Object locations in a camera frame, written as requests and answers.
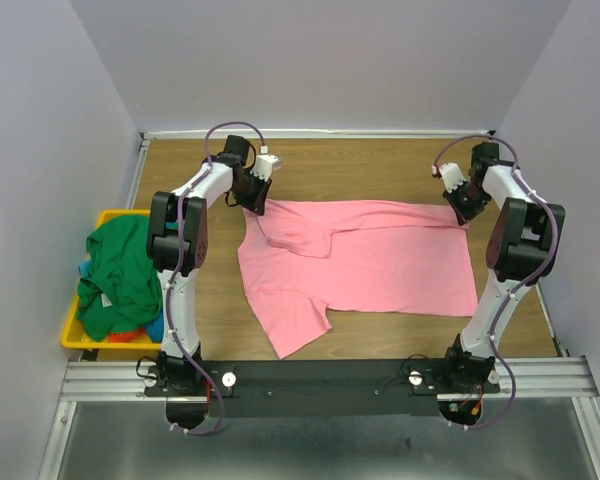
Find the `pink t shirt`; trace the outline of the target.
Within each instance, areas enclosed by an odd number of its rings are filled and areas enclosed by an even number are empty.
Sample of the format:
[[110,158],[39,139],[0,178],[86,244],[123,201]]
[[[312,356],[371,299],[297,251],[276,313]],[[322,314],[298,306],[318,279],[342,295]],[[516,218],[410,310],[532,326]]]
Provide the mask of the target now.
[[244,218],[244,292],[279,358],[328,333],[330,310],[476,311],[466,229],[448,206],[269,200]]

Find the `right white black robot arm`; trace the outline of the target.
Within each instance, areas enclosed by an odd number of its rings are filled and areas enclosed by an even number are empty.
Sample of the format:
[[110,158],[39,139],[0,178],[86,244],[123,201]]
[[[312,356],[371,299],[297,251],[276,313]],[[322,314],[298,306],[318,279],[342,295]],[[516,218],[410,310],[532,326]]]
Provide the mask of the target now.
[[469,175],[437,156],[432,175],[444,183],[443,197],[466,226],[494,202],[499,215],[487,243],[488,278],[469,324],[447,349],[440,379],[460,392],[484,384],[501,360],[499,344],[517,306],[539,279],[551,272],[565,220],[565,209],[542,198],[524,180],[516,154],[506,161],[506,141],[482,135],[471,152]]

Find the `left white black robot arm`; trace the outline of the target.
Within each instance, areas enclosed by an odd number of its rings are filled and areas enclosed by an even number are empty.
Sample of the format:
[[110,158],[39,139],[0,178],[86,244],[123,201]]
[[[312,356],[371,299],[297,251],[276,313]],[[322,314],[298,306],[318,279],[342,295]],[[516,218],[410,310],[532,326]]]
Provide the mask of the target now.
[[205,391],[195,295],[209,248],[208,210],[225,196],[262,216],[280,165],[267,146],[255,148],[248,139],[230,135],[221,152],[208,153],[185,184],[154,194],[146,250],[162,289],[164,333],[156,366],[146,380],[149,393],[189,396]]

